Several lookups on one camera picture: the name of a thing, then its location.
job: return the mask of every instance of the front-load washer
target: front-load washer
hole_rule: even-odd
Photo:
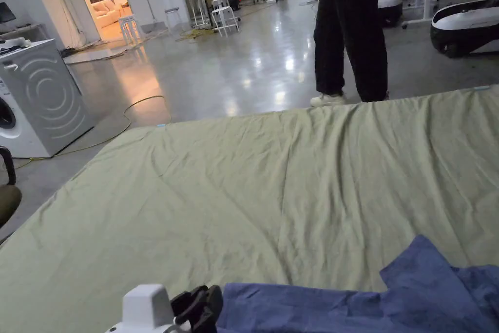
[[[93,126],[54,39],[0,56],[0,145],[13,157],[53,157]]]

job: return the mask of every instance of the glossy gray floor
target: glossy gray floor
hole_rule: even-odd
[[[163,95],[166,103],[156,98],[133,107],[127,112],[133,127],[164,124],[170,116],[172,122],[182,122],[308,107],[316,95],[312,35],[317,3],[307,1],[244,7],[241,33],[227,39],[210,35],[175,42],[178,36],[165,36],[115,59],[72,65],[98,125],[68,150],[115,135],[128,123],[123,110],[154,95]],[[498,56],[445,58],[432,47],[428,26],[388,29],[385,34],[392,99],[498,81]],[[345,66],[345,92],[357,102],[348,59]],[[101,148],[34,161],[19,169],[22,205],[0,229],[0,238],[19,227]],[[2,182],[6,176],[0,174]]]

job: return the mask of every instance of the person's leg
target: person's leg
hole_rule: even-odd
[[[335,0],[335,3],[360,98],[384,100],[388,66],[378,0]]]
[[[319,0],[313,36],[316,89],[327,96],[342,95],[345,46],[334,0]]]

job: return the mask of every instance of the shoe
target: shoe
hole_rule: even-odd
[[[335,105],[344,105],[344,104],[346,104],[344,95],[320,94],[319,97],[315,97],[310,100],[310,105],[312,107],[322,107],[326,105],[335,106]]]

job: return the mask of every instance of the blue fabric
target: blue fabric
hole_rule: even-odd
[[[228,284],[220,333],[499,332],[499,268],[453,268],[424,236],[364,293]]]

